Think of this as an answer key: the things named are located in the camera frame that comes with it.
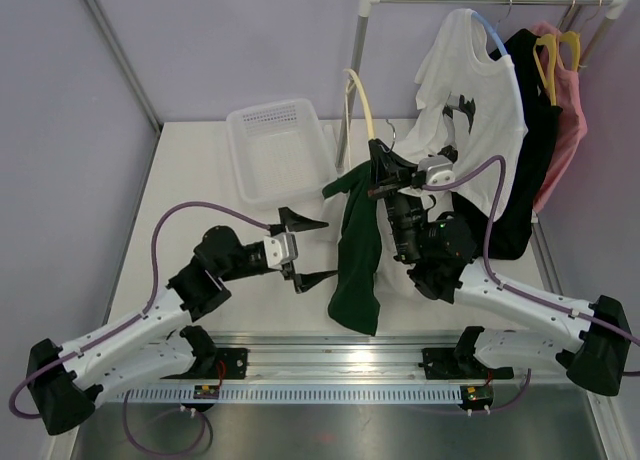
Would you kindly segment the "cream plastic hanger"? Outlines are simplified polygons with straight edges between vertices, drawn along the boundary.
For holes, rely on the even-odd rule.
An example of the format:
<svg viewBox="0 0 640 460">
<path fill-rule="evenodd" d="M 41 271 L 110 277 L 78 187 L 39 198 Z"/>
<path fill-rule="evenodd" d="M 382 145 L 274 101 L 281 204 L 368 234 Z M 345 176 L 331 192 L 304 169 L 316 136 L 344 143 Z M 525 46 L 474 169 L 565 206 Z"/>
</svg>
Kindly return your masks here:
<svg viewBox="0 0 640 460">
<path fill-rule="evenodd" d="M 352 119 L 353 107 L 349 106 L 349 95 L 354 94 L 358 98 L 362 108 L 367 139 L 380 140 L 380 137 L 376 134 L 374 115 L 371 110 L 369 98 L 359 74 L 353 68 L 345 68 L 343 72 L 346 74 L 346 82 L 344 88 L 344 107 L 346 121 L 350 122 Z M 384 123 L 391 131 L 391 140 L 389 142 L 383 143 L 383 150 L 389 153 L 393 152 L 394 147 L 396 146 L 397 129 L 389 118 L 384 118 Z"/>
</svg>

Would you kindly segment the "green and white t shirt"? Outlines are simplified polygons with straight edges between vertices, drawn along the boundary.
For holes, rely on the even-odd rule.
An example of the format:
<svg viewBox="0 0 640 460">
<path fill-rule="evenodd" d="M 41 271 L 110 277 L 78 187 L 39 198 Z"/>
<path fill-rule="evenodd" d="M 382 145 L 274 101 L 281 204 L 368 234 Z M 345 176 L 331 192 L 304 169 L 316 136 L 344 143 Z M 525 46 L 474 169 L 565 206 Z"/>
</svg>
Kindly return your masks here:
<svg viewBox="0 0 640 460">
<path fill-rule="evenodd" d="M 323 241 L 337 244 L 337 285 L 329 317 L 360 334 L 374 336 L 380 302 L 388 292 L 409 298 L 417 292 L 407 265 L 394 260 L 395 246 L 384 206 L 368 196 L 371 162 L 359 164 L 322 190 L 321 218 L 329 223 Z"/>
</svg>

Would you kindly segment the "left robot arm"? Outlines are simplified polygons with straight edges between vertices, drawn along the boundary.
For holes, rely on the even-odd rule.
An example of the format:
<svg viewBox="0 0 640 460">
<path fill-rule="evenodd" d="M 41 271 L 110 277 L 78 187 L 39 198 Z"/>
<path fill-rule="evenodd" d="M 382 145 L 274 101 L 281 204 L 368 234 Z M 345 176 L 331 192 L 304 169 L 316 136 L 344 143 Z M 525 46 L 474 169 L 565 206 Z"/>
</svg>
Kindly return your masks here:
<svg viewBox="0 0 640 460">
<path fill-rule="evenodd" d="M 295 269 L 298 232 L 324 229 L 288 207 L 279 220 L 265 224 L 227 207 L 207 203 L 264 231 L 261 240 L 243 244 L 229 226 L 207 230 L 189 263 L 167 283 L 159 281 L 158 261 L 151 261 L 152 290 L 143 307 L 74 340 L 56 344 L 45 338 L 29 352 L 24 387 L 51 436 L 85 422 L 106 401 L 157 379 L 208 376 L 216 367 L 217 347 L 198 321 L 231 293 L 229 281 L 279 273 L 304 293 L 331 272 L 300 274 Z"/>
</svg>

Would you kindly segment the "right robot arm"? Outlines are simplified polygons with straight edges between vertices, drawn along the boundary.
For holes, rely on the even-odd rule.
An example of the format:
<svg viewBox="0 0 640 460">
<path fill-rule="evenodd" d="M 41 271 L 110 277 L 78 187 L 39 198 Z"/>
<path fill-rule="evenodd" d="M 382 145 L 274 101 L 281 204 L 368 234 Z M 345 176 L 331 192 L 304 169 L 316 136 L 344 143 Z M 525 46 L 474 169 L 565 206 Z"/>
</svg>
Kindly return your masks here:
<svg viewBox="0 0 640 460">
<path fill-rule="evenodd" d="M 505 181 L 506 161 L 494 155 L 455 178 L 445 155 L 413 164 L 379 139 L 368 142 L 368 195 L 383 201 L 395 244 L 395 259 L 408 266 L 408 277 L 424 297 L 489 311 L 521 325 L 500 331 L 468 327 L 454 351 L 456 369 L 466 376 L 502 368 L 560 369 L 575 385 L 613 397 L 628 376 L 631 345 L 638 343 L 623 305 L 600 296 L 594 302 L 535 289 L 492 269 L 489 245 L 477 244 L 465 218 L 445 213 L 431 221 L 420 198 L 405 194 L 454 190 L 492 164 Z"/>
</svg>

